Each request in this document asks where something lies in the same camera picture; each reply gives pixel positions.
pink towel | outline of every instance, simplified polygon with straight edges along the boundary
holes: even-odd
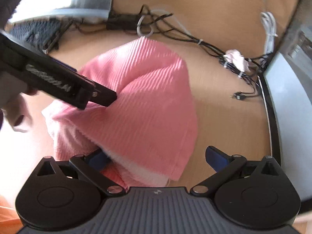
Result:
[[[94,58],[79,73],[116,91],[117,100],[109,107],[89,102],[84,111],[55,100],[44,109],[56,159],[99,146],[112,159],[103,174],[124,187],[178,180],[197,137],[185,62],[142,37]]]

white cable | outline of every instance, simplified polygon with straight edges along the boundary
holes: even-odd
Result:
[[[138,34],[138,36],[140,36],[140,37],[149,37],[149,36],[151,36],[153,33],[154,33],[154,29],[153,29],[153,27],[150,25],[149,27],[151,28],[151,31],[150,31],[150,33],[148,33],[148,34],[143,34],[142,32],[141,32],[141,23],[142,23],[142,21],[144,20],[144,18],[145,18],[145,15],[143,15],[140,19],[139,19],[139,21],[138,21],[138,24],[137,24],[137,34]]]
[[[274,38],[277,37],[276,34],[276,21],[271,12],[267,11],[266,0],[263,0],[264,11],[261,12],[261,23],[264,30],[266,31],[266,41],[264,44],[263,53],[269,54],[274,51]]]
[[[271,12],[261,12],[261,23],[266,31],[266,42],[264,44],[264,54],[269,54],[274,51],[274,38],[276,34],[276,21]]]
[[[165,10],[162,10],[162,9],[153,9],[153,10],[151,10],[151,13],[155,13],[155,12],[160,12],[160,13],[162,13],[162,14],[170,14],[170,12],[165,11]],[[173,19],[177,22],[177,24],[180,26],[180,29],[181,29],[181,30],[183,30],[183,31],[184,31],[185,33],[187,33],[188,35],[192,35],[192,34],[184,27],[184,25],[182,25],[182,23],[180,23],[180,21],[177,20],[177,18],[176,18],[174,15],[170,16],[170,18],[173,18]]]

wooden desk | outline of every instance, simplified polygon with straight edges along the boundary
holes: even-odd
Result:
[[[281,28],[286,26],[295,1],[268,1],[268,7]],[[114,0],[113,8],[118,12],[137,13],[143,3],[174,12],[192,34],[224,50],[236,48],[246,56],[262,53],[265,39],[259,16],[262,0]],[[135,38],[118,31],[92,35],[69,31],[60,41],[60,50],[52,55],[79,69],[94,56]],[[217,59],[209,57],[195,44],[162,36],[153,38],[163,41],[186,60],[199,124],[194,154],[181,179],[171,182],[171,186],[190,188],[213,174],[204,157],[208,145],[229,155],[244,155],[250,160],[260,160],[270,153],[262,99],[237,101],[230,98],[235,91],[250,91],[243,80],[224,69]],[[43,93],[36,97],[26,96],[26,99],[34,118],[33,130],[21,134],[5,126],[0,133],[1,143],[9,145],[0,160],[0,194],[10,205],[14,204],[15,196],[38,161],[53,153],[53,141],[41,114],[53,99]]]

black device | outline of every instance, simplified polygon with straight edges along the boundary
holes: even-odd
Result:
[[[0,32],[0,71],[80,109],[88,101],[109,106],[116,92],[76,73],[76,69]]]
[[[298,1],[281,41],[259,75],[271,154],[300,196],[299,214],[312,210],[312,140],[308,132],[312,130],[311,1]]]
[[[106,22],[107,30],[136,31],[140,14],[110,14]]]
[[[58,41],[71,24],[72,20],[57,18],[18,22],[13,24],[9,34],[48,54],[53,48],[58,49]]]
[[[105,158],[102,150],[93,154]],[[213,146],[217,171],[191,188],[131,187],[94,169],[90,157],[44,157],[16,198],[18,234],[297,233],[300,198],[276,160],[247,161]]]

